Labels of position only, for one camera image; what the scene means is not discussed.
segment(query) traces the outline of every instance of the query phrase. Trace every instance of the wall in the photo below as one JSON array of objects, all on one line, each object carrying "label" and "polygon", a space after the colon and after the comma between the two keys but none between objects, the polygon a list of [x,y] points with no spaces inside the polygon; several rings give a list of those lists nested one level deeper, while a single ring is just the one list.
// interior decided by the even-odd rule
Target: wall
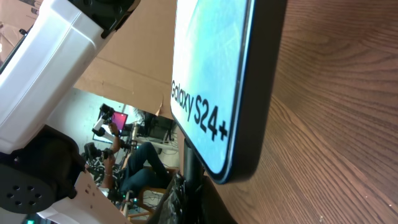
[{"label": "wall", "polygon": [[[50,115],[47,124],[75,140],[80,153],[84,152],[84,145],[88,142],[94,142],[98,149],[105,149],[110,147],[110,144],[94,141],[91,131],[98,120],[100,106],[103,103],[113,107],[118,112],[122,112],[124,106],[122,103],[102,96],[72,88]],[[138,120],[133,115],[132,106],[126,106],[123,113],[128,114],[127,124]]]},{"label": "wall", "polygon": [[177,1],[141,1],[75,87],[172,119],[170,91]]}]

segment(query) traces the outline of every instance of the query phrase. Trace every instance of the desk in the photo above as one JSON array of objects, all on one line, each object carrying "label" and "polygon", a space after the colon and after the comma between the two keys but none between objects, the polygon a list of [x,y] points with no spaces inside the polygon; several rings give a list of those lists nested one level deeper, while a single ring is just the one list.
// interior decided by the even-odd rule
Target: desk
[{"label": "desk", "polygon": [[239,223],[398,223],[398,1],[289,1],[257,172],[216,188]]}]

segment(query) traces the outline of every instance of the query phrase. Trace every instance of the wood grain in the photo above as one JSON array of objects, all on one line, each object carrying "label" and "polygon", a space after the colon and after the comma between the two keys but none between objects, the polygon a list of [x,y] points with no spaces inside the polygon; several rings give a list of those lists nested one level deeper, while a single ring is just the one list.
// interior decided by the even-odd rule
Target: wood grain
[{"label": "wood grain", "polygon": [[257,172],[216,188],[240,223],[398,223],[398,1],[289,1]]}]

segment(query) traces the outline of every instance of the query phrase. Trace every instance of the person's leg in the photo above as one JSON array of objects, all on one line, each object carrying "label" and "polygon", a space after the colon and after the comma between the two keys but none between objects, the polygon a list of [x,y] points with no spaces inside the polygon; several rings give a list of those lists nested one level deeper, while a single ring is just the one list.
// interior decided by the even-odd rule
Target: person's leg
[{"label": "person's leg", "polygon": [[139,172],[143,167],[145,161],[148,160],[149,164],[152,166],[154,172],[164,181],[170,180],[169,175],[163,163],[160,161],[157,156],[156,150],[154,146],[150,142],[145,142],[141,144],[137,149],[134,156],[130,157],[127,161],[128,175],[125,176],[125,179]]},{"label": "person's leg", "polygon": [[134,195],[137,196],[141,189],[145,186],[166,188],[169,183],[160,179],[155,172],[149,169],[141,169],[133,176],[126,178],[120,188],[122,192],[132,190]]}]

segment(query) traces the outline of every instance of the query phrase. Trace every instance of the seated person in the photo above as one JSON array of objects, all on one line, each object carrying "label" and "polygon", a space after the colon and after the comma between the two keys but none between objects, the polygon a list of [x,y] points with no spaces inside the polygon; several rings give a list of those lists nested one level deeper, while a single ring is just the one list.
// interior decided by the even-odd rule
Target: seated person
[{"label": "seated person", "polygon": [[[114,123],[109,125],[109,129],[112,133],[119,132]],[[113,154],[120,150],[120,139],[117,134],[110,149]],[[152,166],[152,170],[144,169],[146,160]],[[114,166],[115,161],[113,155],[103,161],[100,158],[88,161],[86,168],[94,175],[94,181],[98,187],[118,189],[121,192],[132,190],[136,196],[144,186],[166,189],[171,181],[171,176],[167,173],[150,142],[139,146],[136,153],[127,160],[125,169],[119,170]]]}]

